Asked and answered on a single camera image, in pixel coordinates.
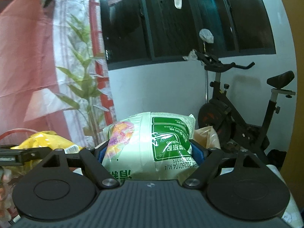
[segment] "adjustment knob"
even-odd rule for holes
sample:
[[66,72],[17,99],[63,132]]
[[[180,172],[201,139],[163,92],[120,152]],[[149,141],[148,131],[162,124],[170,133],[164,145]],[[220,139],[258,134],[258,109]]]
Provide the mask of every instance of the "adjustment knob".
[[278,107],[275,109],[275,112],[276,112],[277,114],[279,114],[280,110],[281,110],[281,107],[278,106]]

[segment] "white plastic bag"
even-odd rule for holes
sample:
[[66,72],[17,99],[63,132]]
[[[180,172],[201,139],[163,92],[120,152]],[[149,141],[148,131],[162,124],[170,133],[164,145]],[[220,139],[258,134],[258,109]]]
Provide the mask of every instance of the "white plastic bag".
[[206,41],[209,44],[214,43],[214,37],[208,29],[200,30],[199,36],[200,36],[201,40]]
[[183,56],[185,61],[197,60],[197,55],[195,54],[195,50],[190,51],[188,56]]
[[104,129],[110,139],[102,165],[121,183],[171,180],[182,183],[198,167],[189,139],[195,118],[145,112]]

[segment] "pink fabric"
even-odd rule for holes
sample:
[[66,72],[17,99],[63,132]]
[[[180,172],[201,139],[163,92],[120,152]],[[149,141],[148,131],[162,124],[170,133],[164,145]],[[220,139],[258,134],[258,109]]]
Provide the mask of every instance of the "pink fabric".
[[53,8],[43,11],[40,0],[14,0],[0,14],[0,134],[14,128],[51,129],[69,139],[62,111],[23,122],[34,91],[47,87],[58,92]]

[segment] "round disc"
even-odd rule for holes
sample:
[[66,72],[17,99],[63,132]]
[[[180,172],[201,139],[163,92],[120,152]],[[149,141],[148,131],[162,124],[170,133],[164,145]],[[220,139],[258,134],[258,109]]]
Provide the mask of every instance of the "round disc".
[[221,212],[242,220],[270,219],[282,213],[289,202],[289,190],[268,175],[228,173],[207,187],[209,201]]
[[96,195],[95,185],[72,172],[38,174],[18,183],[13,202],[21,215],[39,220],[59,220],[80,213]]

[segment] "metal screw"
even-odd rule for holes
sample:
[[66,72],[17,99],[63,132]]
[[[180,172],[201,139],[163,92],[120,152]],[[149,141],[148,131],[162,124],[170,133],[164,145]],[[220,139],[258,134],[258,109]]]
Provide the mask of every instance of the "metal screw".
[[191,187],[198,186],[201,182],[196,178],[187,179],[185,184]]
[[107,179],[104,179],[101,183],[105,186],[111,187],[111,186],[116,185],[117,181],[113,178],[107,178]]

